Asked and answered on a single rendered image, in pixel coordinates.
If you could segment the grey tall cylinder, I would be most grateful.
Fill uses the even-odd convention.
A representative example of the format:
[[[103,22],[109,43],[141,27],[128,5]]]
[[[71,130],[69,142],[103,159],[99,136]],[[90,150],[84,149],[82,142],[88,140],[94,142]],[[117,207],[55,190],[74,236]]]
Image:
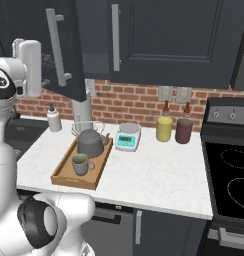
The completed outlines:
[[[72,101],[74,121],[76,123],[76,131],[82,132],[86,129],[92,129],[92,106],[90,92],[86,93],[86,100],[78,102]]]

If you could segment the dark red bottle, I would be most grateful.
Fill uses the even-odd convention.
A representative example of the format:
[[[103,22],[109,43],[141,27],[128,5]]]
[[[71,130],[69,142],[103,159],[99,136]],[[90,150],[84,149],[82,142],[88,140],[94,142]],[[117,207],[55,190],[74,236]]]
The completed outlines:
[[[187,144],[190,141],[193,128],[193,121],[190,118],[190,103],[186,103],[181,118],[177,120],[175,140],[180,144]]]

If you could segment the dark base cabinet door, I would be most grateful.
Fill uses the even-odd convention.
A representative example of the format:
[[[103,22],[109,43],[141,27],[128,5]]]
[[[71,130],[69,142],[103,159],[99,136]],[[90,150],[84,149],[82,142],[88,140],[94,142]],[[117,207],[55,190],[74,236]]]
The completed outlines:
[[[201,256],[203,219],[142,210],[141,243],[135,244],[134,210],[133,256]]]

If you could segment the yellow bottle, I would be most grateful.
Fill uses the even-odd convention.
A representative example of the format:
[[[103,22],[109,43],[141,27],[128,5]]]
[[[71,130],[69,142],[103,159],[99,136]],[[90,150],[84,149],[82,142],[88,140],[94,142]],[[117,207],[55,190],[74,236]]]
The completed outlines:
[[[171,137],[173,120],[170,117],[169,103],[165,101],[162,115],[157,118],[156,139],[160,142],[168,142]]]

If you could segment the grey dishwasher front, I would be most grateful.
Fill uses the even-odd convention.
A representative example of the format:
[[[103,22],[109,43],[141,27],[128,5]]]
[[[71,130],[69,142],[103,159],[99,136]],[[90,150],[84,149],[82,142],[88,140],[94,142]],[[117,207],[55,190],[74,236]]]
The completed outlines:
[[[90,221],[82,225],[82,234],[96,256],[133,256],[133,209],[131,207],[95,202],[97,208],[119,211],[119,225]]]

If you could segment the wooden tray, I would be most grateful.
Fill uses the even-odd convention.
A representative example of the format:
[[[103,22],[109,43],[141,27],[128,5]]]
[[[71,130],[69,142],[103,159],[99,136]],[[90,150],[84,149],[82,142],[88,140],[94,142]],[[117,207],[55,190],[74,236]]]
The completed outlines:
[[[103,173],[107,159],[113,146],[113,139],[104,146],[104,152],[97,158],[91,158],[95,164],[93,171],[84,176],[78,176],[72,166],[72,157],[77,153],[77,140],[74,140],[63,156],[62,160],[51,175],[51,182],[55,185],[95,190]]]

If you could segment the dark grey range hood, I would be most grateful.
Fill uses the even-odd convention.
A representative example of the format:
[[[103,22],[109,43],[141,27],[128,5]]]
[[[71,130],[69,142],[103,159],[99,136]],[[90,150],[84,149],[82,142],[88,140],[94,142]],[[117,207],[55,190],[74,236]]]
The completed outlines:
[[[244,36],[231,79],[231,87],[236,91],[244,91]]]

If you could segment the white wall switch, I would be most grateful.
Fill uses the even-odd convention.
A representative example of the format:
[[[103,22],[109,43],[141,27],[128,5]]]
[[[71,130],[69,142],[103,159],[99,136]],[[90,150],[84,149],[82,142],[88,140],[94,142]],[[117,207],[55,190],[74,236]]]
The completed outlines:
[[[85,85],[86,85],[86,88],[90,91],[90,95],[92,97],[95,97],[96,96],[95,80],[94,79],[86,79]]]

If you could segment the grey kettle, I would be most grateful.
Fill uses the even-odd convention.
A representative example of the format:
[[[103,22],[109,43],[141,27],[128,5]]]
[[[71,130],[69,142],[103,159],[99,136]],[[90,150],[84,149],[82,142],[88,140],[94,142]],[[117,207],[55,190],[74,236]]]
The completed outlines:
[[[108,141],[109,134],[102,139],[94,129],[86,129],[78,137],[78,152],[86,154],[89,158],[96,158],[104,152],[104,146]]]

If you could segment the grey wall outlet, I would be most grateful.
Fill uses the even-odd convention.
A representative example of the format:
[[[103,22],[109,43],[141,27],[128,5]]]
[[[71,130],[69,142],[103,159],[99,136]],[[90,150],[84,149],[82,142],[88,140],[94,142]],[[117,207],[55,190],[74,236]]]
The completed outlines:
[[[175,102],[185,104],[191,99],[192,89],[190,87],[178,87]]]
[[[158,88],[158,101],[172,101],[173,87],[172,86],[160,86]]]

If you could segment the black stove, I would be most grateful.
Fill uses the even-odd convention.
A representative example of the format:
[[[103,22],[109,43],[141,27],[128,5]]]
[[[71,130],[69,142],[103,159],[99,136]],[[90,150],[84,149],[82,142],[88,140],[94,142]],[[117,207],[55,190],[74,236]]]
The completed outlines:
[[[234,121],[228,120],[232,112]],[[203,256],[244,256],[218,238],[220,227],[244,235],[244,98],[209,98],[200,137],[213,213]]]

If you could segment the grey mug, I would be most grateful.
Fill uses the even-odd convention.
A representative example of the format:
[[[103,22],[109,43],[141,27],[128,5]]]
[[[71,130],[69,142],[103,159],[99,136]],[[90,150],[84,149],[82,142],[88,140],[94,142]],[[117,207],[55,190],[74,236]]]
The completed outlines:
[[[78,176],[84,176],[95,169],[95,164],[86,154],[79,153],[72,157],[72,167]]]

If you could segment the white kitchen scale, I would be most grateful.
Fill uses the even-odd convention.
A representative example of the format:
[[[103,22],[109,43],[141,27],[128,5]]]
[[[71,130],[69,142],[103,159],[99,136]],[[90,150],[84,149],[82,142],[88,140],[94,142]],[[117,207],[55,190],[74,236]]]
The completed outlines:
[[[141,137],[141,126],[136,123],[122,123],[117,131],[115,148],[119,151],[135,152]]]

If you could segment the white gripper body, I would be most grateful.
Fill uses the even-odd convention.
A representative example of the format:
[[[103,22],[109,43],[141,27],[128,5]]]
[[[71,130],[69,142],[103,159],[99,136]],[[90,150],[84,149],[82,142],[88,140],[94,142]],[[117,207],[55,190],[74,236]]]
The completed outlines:
[[[41,95],[41,44],[36,40],[25,40],[19,46],[21,62],[26,69],[26,95],[39,97]]]

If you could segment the dark wall cabinet body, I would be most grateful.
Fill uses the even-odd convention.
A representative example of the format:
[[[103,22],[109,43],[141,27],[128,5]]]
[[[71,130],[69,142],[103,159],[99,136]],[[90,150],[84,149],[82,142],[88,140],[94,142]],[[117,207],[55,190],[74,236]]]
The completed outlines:
[[[86,78],[109,78],[107,0],[76,0]]]

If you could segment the white soap dispenser bottle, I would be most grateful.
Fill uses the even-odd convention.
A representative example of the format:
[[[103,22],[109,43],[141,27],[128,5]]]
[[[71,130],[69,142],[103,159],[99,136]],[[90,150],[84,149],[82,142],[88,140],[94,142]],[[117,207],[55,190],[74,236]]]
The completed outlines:
[[[57,109],[50,105],[47,112],[47,120],[51,132],[59,132],[62,130],[62,123],[60,119],[60,113]]]

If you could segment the clear glass jug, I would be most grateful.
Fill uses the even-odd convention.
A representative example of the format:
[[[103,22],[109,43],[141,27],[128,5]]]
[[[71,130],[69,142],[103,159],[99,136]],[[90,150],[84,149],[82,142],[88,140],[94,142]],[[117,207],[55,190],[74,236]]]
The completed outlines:
[[[102,134],[105,124],[101,121],[77,121],[72,124],[71,133],[74,136],[79,136],[86,129],[93,129]]]

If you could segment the dark sink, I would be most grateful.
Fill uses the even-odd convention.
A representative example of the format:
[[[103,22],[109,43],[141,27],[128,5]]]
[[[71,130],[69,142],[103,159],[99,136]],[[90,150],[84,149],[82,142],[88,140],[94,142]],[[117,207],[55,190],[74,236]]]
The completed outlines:
[[[10,145],[19,160],[49,127],[45,120],[15,119],[5,128],[5,143]]]

